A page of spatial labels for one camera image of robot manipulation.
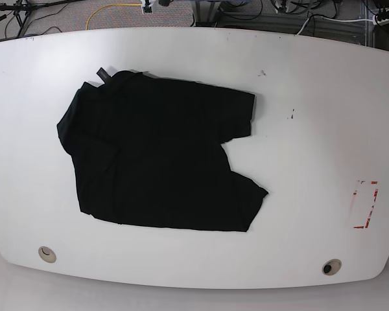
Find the black tripod stand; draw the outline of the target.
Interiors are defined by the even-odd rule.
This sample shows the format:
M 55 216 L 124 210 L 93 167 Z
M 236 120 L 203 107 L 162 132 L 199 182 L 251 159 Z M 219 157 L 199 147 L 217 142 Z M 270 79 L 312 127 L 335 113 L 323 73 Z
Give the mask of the black tripod stand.
M 64 0 L 46 3 L 33 3 L 32 1 L 14 1 L 12 5 L 0 2 L 0 12 L 10 12 L 12 14 L 19 26 L 16 38 L 21 38 L 25 35 L 27 29 L 29 28 L 28 21 L 33 12 L 54 6 L 67 6 L 71 3 L 77 2 L 81 2 L 81 0 Z

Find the aluminium frame post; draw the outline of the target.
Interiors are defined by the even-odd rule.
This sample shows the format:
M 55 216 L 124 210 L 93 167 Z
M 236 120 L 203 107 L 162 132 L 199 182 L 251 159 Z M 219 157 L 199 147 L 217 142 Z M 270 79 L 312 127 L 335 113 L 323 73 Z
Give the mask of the aluminium frame post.
M 195 27 L 212 27 L 222 1 L 190 1 Z

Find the black T-shirt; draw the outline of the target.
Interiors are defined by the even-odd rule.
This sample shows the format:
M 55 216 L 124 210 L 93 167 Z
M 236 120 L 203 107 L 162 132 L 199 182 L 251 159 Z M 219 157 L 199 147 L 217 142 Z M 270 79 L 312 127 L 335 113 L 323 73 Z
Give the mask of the black T-shirt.
M 119 71 L 84 83 L 57 125 L 80 210 L 106 222 L 249 230 L 268 194 L 223 144 L 252 133 L 255 95 Z

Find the red tape rectangle marking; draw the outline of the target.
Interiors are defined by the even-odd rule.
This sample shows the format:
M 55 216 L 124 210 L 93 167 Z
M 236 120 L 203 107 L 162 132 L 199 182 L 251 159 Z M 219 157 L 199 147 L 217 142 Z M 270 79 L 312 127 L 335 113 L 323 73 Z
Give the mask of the red tape rectangle marking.
M 351 202 L 350 225 L 353 229 L 367 229 L 373 214 L 377 194 L 378 181 L 358 181 Z

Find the white power strip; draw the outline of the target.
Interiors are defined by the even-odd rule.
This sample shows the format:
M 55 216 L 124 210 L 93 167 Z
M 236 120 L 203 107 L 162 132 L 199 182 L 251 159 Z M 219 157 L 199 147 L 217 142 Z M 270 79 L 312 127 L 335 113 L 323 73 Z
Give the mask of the white power strip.
M 389 24 L 389 9 L 385 9 L 383 11 L 378 12 L 376 15 L 374 15 L 373 24 L 379 26 Z

